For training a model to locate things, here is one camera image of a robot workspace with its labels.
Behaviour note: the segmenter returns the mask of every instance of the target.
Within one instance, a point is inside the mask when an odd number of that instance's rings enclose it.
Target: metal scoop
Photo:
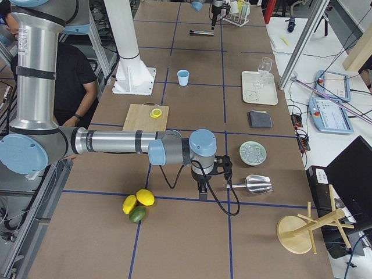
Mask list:
[[[233,184],[232,187],[246,188],[248,192],[254,195],[265,194],[273,190],[270,177],[258,176],[255,174],[247,176],[245,179],[245,184]]]

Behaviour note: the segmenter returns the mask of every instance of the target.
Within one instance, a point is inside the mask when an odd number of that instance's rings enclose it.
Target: white tray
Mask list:
[[[278,104],[278,96],[273,74],[268,73],[263,77],[265,85],[261,88],[254,86],[254,83],[259,79],[260,74],[256,71],[242,72],[243,101],[246,103],[259,103],[261,105]]]

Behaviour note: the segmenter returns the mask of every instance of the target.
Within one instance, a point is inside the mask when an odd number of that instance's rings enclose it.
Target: yellow highlighter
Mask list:
[[[281,40],[283,41],[283,42],[285,42],[285,44],[287,45],[287,46],[289,46],[289,42],[287,41],[287,39],[286,38],[284,38],[284,36],[282,35],[282,36],[280,36],[280,38],[281,38]]]

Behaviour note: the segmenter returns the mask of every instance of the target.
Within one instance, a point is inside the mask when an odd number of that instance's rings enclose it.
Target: brown table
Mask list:
[[[255,71],[262,56],[274,57],[261,9],[252,6],[249,20],[240,28],[219,23],[213,38],[190,37],[190,29],[210,30],[208,5],[196,13],[187,3],[141,2],[135,28],[141,59],[157,68],[153,93],[113,95],[113,84],[108,85],[90,128],[121,130],[131,103],[167,105],[167,128],[185,137],[198,128],[214,132],[217,154],[231,157],[234,183],[248,174],[261,174],[271,178],[274,191],[249,196],[237,190],[241,212],[228,217],[211,194],[207,201],[198,199],[189,167],[171,190],[146,155],[81,155],[30,279],[333,278],[319,230],[318,255],[294,255],[276,237],[279,219],[306,214],[306,202],[312,198],[284,93],[277,91],[276,106],[242,101],[241,72]],[[177,84],[179,69],[191,73],[187,87]],[[278,83],[276,65],[272,73]],[[250,128],[246,113],[251,109],[268,111],[274,127]],[[249,140],[267,150],[266,161],[256,167],[245,165],[238,155],[239,146]],[[179,167],[164,167],[170,181]],[[224,178],[213,177],[210,183],[225,208],[235,211]],[[133,224],[121,206],[127,195],[141,188],[157,199],[143,221]]]

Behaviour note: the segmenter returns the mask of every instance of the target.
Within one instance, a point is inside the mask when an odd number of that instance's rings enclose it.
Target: bowl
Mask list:
[[[239,148],[242,161],[250,166],[257,166],[266,160],[265,148],[255,141],[246,141]]]

